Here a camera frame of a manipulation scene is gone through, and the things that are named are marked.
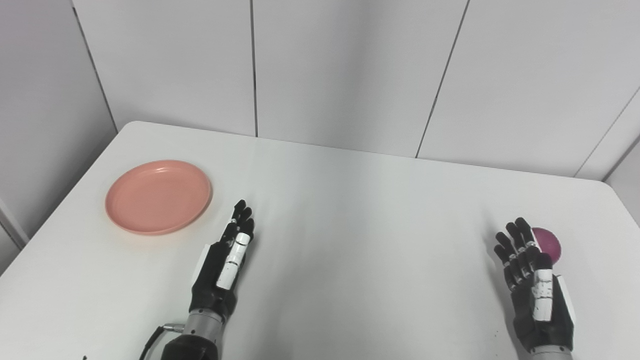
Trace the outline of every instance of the robot finger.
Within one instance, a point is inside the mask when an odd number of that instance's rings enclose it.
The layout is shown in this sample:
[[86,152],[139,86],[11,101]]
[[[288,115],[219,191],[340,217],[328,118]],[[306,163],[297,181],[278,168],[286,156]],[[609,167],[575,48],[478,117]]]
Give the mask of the robot finger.
[[495,239],[498,240],[500,245],[507,251],[509,255],[513,255],[515,257],[516,250],[511,244],[511,240],[501,231],[495,235]]
[[243,212],[245,208],[246,208],[246,201],[244,201],[244,199],[241,199],[240,201],[238,201],[237,204],[234,206],[234,213],[231,216],[231,221],[237,222],[238,219],[240,218],[240,214]]
[[527,223],[523,218],[517,218],[515,222],[520,234],[522,234],[523,240],[525,242],[525,247],[533,246],[536,243],[535,238],[533,237],[533,232],[531,231],[531,226]]
[[502,271],[504,272],[504,281],[507,283],[509,291],[513,291],[513,289],[515,289],[516,287],[516,284],[513,278],[513,274],[511,273],[511,267],[509,266],[509,254],[507,254],[502,245],[496,245],[493,248],[493,251],[496,255],[498,255],[498,258],[504,265],[504,269]]
[[238,226],[247,221],[251,217],[252,213],[253,212],[251,211],[251,208],[245,208],[242,213],[240,213],[240,216],[238,218]]
[[507,253],[506,250],[504,250],[504,247],[502,247],[502,245],[500,244],[496,245],[493,248],[493,251],[495,252],[496,255],[498,255],[498,258],[500,259],[500,261],[504,266],[509,266],[509,254]]
[[541,252],[536,257],[533,275],[533,319],[539,322],[551,321],[554,302],[554,274],[549,254]]
[[516,248],[516,252],[523,252],[525,243],[524,243],[524,240],[522,239],[522,234],[520,233],[520,230],[518,229],[516,224],[512,222],[508,223],[507,231],[509,232],[509,235],[511,235],[511,238],[513,239],[513,245]]
[[536,258],[540,254],[540,249],[537,246],[530,246],[525,249],[527,256],[527,262],[532,272],[536,271]]

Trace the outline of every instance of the fingertip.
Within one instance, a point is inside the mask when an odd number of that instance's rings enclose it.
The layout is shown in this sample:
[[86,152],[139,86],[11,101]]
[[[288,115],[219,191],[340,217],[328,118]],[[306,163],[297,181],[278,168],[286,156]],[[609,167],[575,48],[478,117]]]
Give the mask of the fingertip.
[[502,247],[504,248],[504,250],[507,251],[507,253],[514,252],[513,246],[511,244],[511,240],[509,240],[509,238],[502,231],[495,235],[495,239],[498,240],[500,245],[502,245]]
[[551,269],[553,268],[553,264],[554,263],[551,260],[551,256],[546,252],[540,252],[536,256],[536,262],[535,262],[536,270]]

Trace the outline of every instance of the pink plate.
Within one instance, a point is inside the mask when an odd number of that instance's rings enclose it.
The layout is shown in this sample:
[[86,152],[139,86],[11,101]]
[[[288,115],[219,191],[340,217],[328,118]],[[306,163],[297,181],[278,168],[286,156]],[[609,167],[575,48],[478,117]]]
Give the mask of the pink plate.
[[160,160],[120,176],[107,193],[109,218],[136,234],[166,234],[189,225],[211,200],[209,178],[192,164]]

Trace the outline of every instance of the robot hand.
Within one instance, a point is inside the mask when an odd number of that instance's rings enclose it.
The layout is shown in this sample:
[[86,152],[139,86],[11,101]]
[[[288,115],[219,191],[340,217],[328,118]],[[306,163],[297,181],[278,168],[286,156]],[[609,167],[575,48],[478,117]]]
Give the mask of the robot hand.
[[251,208],[240,200],[220,241],[205,247],[198,262],[202,267],[191,288],[189,317],[184,327],[180,327],[182,334],[164,346],[162,360],[218,359],[216,343],[223,324],[236,308],[237,276],[244,264],[245,250],[253,239],[251,215]]
[[552,273],[551,257],[540,252],[531,227],[523,219],[506,226],[494,251],[504,265],[504,278],[515,310],[513,327],[534,359],[571,359],[573,320],[564,281]]

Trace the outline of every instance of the panel seam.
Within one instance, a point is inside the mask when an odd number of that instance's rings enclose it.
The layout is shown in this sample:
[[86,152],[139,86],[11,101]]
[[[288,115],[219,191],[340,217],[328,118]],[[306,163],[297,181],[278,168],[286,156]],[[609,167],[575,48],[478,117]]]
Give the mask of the panel seam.
[[[596,145],[593,147],[593,149],[591,150],[591,152],[589,153],[589,155],[587,155],[587,158],[582,162],[582,165],[580,165],[580,167],[578,168],[578,171],[575,172],[575,174],[573,175],[573,177],[578,176],[578,173],[580,173],[580,171],[582,170],[582,168],[584,167],[584,165],[586,165],[587,161],[589,161],[589,159],[591,158],[591,156],[593,155],[593,153],[596,151],[596,149],[598,149],[598,147],[600,146],[600,144],[602,143],[602,141],[604,140],[604,138],[607,137],[607,134],[609,134],[609,131],[611,131],[611,129],[613,128],[613,125],[615,125],[618,122],[618,119],[620,119],[620,117],[622,116],[622,114],[625,112],[625,110],[627,109],[627,107],[629,106],[629,104],[633,101],[633,99],[636,97],[636,94],[638,93],[638,91],[640,90],[640,86],[636,89],[636,91],[634,92],[633,95],[631,95],[631,98],[627,101],[627,103],[624,105],[624,107],[622,107],[622,110],[620,110],[620,112],[618,113],[618,116],[616,116],[616,118],[613,120],[613,122],[611,123],[611,125],[609,125],[609,127],[607,128],[607,131],[605,131],[605,133],[602,135],[602,137],[600,138],[600,140],[598,141],[598,143],[596,143]],[[625,151],[625,153],[623,154],[623,156],[613,165],[613,167],[610,169],[610,171],[608,171],[608,173],[604,176],[604,178],[602,179],[602,181],[605,181],[613,172],[613,170],[618,166],[618,164],[622,161],[622,159],[625,158],[625,156],[627,156],[628,151]]]
[[436,102],[438,102],[438,96],[440,95],[440,89],[442,88],[442,83],[444,82],[444,77],[447,75],[447,69],[449,68],[449,63],[451,62],[451,56],[453,55],[453,50],[456,47],[456,43],[458,42],[458,36],[460,35],[460,30],[462,29],[462,23],[465,21],[465,16],[467,15],[467,9],[469,8],[469,3],[471,0],[467,0],[464,11],[462,11],[462,17],[460,18],[460,23],[458,24],[458,30],[456,31],[456,36],[453,38],[453,44],[451,44],[451,50],[449,51],[449,56],[447,57],[447,63],[444,65],[444,71],[442,72],[442,77],[440,78],[440,84],[438,84],[438,90],[436,91],[436,95],[433,98],[433,104],[431,105],[431,110],[429,111],[429,117],[427,118],[427,123],[424,125],[424,131],[422,132],[422,138],[420,139],[420,144],[418,145],[418,151],[415,152],[415,158],[418,158],[420,154],[420,149],[422,148],[422,143],[424,142],[424,136],[427,133],[427,127],[429,127],[429,123],[431,122],[431,116],[433,116],[433,110],[436,107]]
[[253,0],[249,0],[249,13],[251,20],[251,63],[253,67],[253,121],[255,124],[255,137],[258,137],[258,90],[255,79],[255,31],[253,28]]
[[116,126],[116,122],[113,119],[113,113],[111,112],[109,101],[107,100],[107,94],[104,93],[104,87],[102,86],[102,81],[100,80],[100,76],[98,75],[98,69],[95,67],[95,61],[93,60],[93,55],[91,54],[91,50],[89,49],[89,43],[86,41],[86,36],[84,35],[84,30],[82,29],[82,24],[80,24],[80,18],[78,17],[78,12],[76,11],[75,6],[71,7],[71,9],[73,9],[74,11],[74,16],[76,17],[76,22],[78,24],[78,28],[80,29],[80,35],[82,35],[84,47],[86,48],[86,53],[89,55],[89,60],[91,61],[91,66],[93,68],[93,73],[95,74],[95,79],[98,81],[98,86],[100,87],[100,93],[102,93],[102,99],[104,99],[104,104],[107,106],[107,111],[109,112],[109,118],[111,119],[111,123],[117,134],[118,126]]

